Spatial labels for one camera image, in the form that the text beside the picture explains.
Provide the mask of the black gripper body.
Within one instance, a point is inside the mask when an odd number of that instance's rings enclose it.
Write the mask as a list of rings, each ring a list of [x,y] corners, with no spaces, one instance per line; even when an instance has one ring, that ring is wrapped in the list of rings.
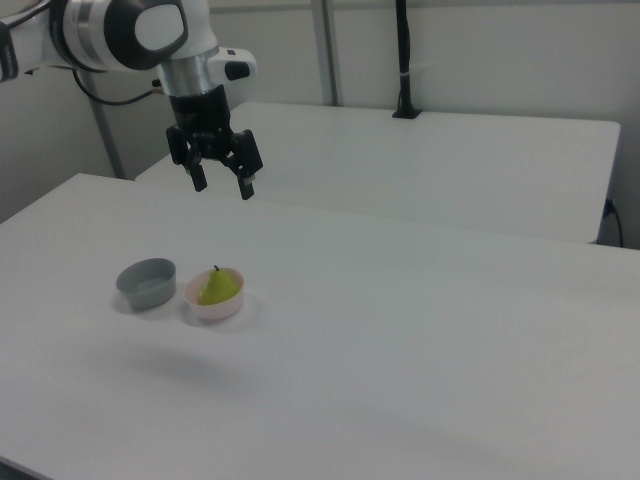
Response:
[[[225,87],[220,85],[193,96],[170,96],[176,123],[168,128],[174,161],[185,161],[188,146],[195,145],[206,159],[220,160],[231,152],[233,131]]]

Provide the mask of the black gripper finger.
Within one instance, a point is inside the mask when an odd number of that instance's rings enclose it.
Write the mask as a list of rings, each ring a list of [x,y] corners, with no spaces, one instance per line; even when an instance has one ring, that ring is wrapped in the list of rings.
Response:
[[[253,132],[244,130],[231,135],[230,152],[221,163],[236,176],[241,198],[254,195],[253,181],[263,162]]]
[[[177,125],[169,127],[166,136],[172,162],[184,168],[196,192],[203,191],[207,187],[207,180],[197,145]]]

